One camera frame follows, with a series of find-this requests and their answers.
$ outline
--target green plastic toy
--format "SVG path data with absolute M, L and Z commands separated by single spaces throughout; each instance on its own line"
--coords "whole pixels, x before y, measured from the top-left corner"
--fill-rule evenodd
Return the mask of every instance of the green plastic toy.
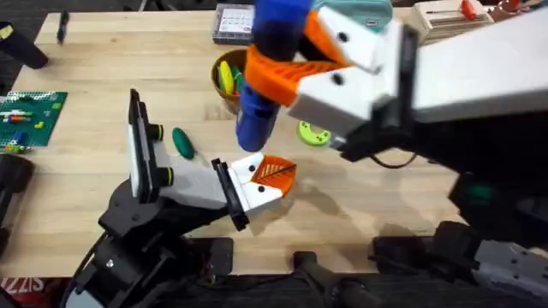
M 185 132 L 183 132 L 182 129 L 175 127 L 173 128 L 171 135 L 173 137 L 173 143 L 175 143 L 175 148 L 177 148 L 179 154 L 186 159 L 193 159 L 196 151 Z
M 310 126 L 310 123 L 305 121 L 299 122 L 299 136 L 301 136 L 301 139 L 308 145 L 325 145 L 329 142 L 331 133 L 324 130 L 321 133 L 315 133 L 312 131 L 312 128 Z

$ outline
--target orange gripper part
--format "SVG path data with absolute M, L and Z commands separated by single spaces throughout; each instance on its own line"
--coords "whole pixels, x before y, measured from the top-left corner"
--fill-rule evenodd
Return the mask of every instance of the orange gripper part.
M 333 62 L 348 66 L 343 54 L 336 48 L 318 20 L 318 12 L 310 11 L 308 13 L 307 24 L 304 33 L 325 56 Z
M 262 96 L 289 107 L 297 97 L 301 78 L 343 68 L 334 62 L 277 62 L 263 56 L 255 45 L 247 48 L 244 76 Z
M 293 186 L 296 170 L 297 165 L 285 158 L 265 155 L 251 182 L 275 187 L 285 196 Z

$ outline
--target wire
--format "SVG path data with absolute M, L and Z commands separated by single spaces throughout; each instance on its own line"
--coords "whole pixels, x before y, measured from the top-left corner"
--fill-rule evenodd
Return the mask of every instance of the wire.
M 206 285 L 206 284 L 199 283 L 199 282 L 196 282 L 194 285 L 196 285 L 197 287 L 201 287 L 201 288 L 204 288 L 204 289 L 207 289 L 207 290 L 212 290 L 212 291 L 247 291 L 247 290 L 259 287 L 259 286 L 264 286 L 266 284 L 275 283 L 275 282 L 278 282 L 278 281 L 283 281 L 283 280 L 292 278 L 294 276 L 295 276 L 295 273 L 291 273 L 289 275 L 281 275 L 281 276 L 278 276 L 278 277 L 266 278 L 266 279 L 263 279 L 263 280 L 259 280 L 259 281 L 250 283 L 250 284 L 248 284 L 246 286 L 243 286 L 243 287 Z
M 210 291 L 236 291 L 236 292 L 239 292 L 239 291 L 247 291 L 247 290 L 250 290 L 250 289 L 255 288 L 255 287 L 264 286 L 266 284 L 271 284 L 271 283 L 275 283 L 275 282 L 279 282 L 279 281 L 284 281 L 284 280 L 291 279 L 291 278 L 297 278 L 297 279 L 300 279 L 300 280 L 304 281 L 308 285 L 308 287 L 311 289 L 311 291 L 313 293 L 313 297 L 320 303 L 320 305 L 323 306 L 324 308 L 329 308 L 330 307 L 328 305 L 328 301 L 326 300 L 327 297 L 325 296 L 325 294 L 323 294 L 320 291 L 319 286 L 314 283 L 313 279 L 305 271 L 300 270 L 300 269 L 298 269 L 298 270 L 296 270 L 293 273 L 288 274 L 288 275 L 281 275 L 281 276 L 274 277 L 274 278 L 268 278 L 268 279 L 264 279 L 264 280 L 261 280 L 261 281 L 256 281 L 256 282 L 251 283 L 251 284 L 249 284 L 245 287 L 207 286 L 207 285 L 199 284 L 199 283 L 196 283 L 195 285 L 198 286 L 198 287 L 202 287 L 204 289 L 210 290 Z
M 92 255 L 95 253 L 97 246 L 104 239 L 106 239 L 106 237 L 107 237 L 106 232 L 103 232 L 103 234 L 101 234 L 101 236 L 99 236 L 99 238 L 95 241 L 95 244 L 93 244 L 92 248 L 90 248 L 89 251 L 86 253 L 86 256 L 84 256 L 84 258 L 80 262 L 80 265 L 78 265 L 78 268 L 74 272 L 74 275 L 72 276 L 72 278 L 70 278 L 70 281 L 67 284 L 67 288 L 65 288 L 65 291 L 63 292 L 63 296 L 61 297 L 61 302 L 59 303 L 60 308 L 66 308 L 67 301 L 69 300 L 69 296 L 72 293 L 72 290 L 76 287 L 76 281 L 74 280 L 74 278 L 78 276 L 82 272 L 82 270 L 84 270 L 84 267 L 86 267 L 87 263 L 92 258 Z
M 413 156 L 411 156 L 411 158 L 409 158 L 409 160 L 407 160 L 407 162 L 402 163 L 402 164 L 397 164 L 397 165 L 392 165 L 392 164 L 385 163 L 382 160 L 380 160 L 378 157 L 376 157 L 375 155 L 371 155 L 370 158 L 377 165 L 379 165 L 381 167 L 385 167 L 387 169 L 401 169 L 403 167 L 407 167 L 410 163 L 412 163 L 415 160 L 415 158 L 417 158 L 417 154 L 413 153 Z

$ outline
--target blue object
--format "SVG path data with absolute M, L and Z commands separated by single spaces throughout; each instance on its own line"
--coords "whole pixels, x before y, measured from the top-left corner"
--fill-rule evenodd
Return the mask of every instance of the blue object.
M 279 110 L 279 104 L 261 97 L 244 81 L 236 122 L 240 147 L 245 151 L 260 151 L 271 136 Z
M 313 0 L 258 0 L 253 43 L 265 56 L 293 61 Z M 236 135 L 240 147 L 259 151 L 271 135 L 280 105 L 262 97 L 247 82 L 240 96 Z
M 255 3 L 253 43 L 263 55 L 292 61 L 313 0 L 259 0 Z
M 327 5 L 374 32 L 381 31 L 392 19 L 390 0 L 316 0 L 313 9 Z

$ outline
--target black cable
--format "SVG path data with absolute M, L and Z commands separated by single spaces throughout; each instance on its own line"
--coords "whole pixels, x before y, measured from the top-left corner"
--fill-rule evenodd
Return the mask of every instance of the black cable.
M 280 275 L 273 278 L 266 278 L 263 280 L 255 281 L 253 283 L 250 283 L 243 287 L 234 287 L 234 286 L 216 286 L 216 285 L 206 285 L 203 283 L 196 282 L 194 283 L 195 286 L 204 288 L 206 290 L 211 291 L 248 291 L 252 288 L 256 288 L 259 286 L 264 286 L 265 284 L 270 284 L 278 281 L 283 281 L 289 278 L 292 278 L 295 275 L 295 273 L 291 273 L 289 275 Z
M 407 162 L 402 163 L 402 164 L 397 164 L 397 165 L 392 165 L 392 164 L 385 163 L 382 160 L 378 159 L 378 157 L 376 157 L 375 155 L 371 155 L 370 158 L 377 165 L 379 165 L 381 167 L 385 167 L 387 169 L 401 169 L 403 167 L 407 167 L 410 163 L 412 163 L 415 160 L 415 158 L 417 158 L 417 154 L 413 153 L 413 156 L 411 156 L 411 158 L 409 158 L 409 160 L 407 160 Z
M 86 253 L 86 256 L 82 259 L 80 262 L 80 265 L 78 265 L 78 268 L 74 272 L 74 275 L 70 278 L 70 281 L 67 284 L 67 288 L 65 288 L 65 291 L 63 292 L 63 296 L 61 297 L 61 302 L 59 303 L 60 308 L 66 308 L 67 301 L 69 300 L 69 296 L 72 293 L 72 290 L 75 288 L 76 282 L 74 281 L 74 278 L 78 276 L 82 270 L 84 270 L 84 267 L 86 267 L 89 260 L 92 258 L 92 255 L 95 253 L 95 250 L 97 249 L 97 246 L 106 239 L 106 232 L 103 232 L 101 236 L 95 241 L 95 244 L 93 244 L 92 248 L 89 249 L 89 251 Z

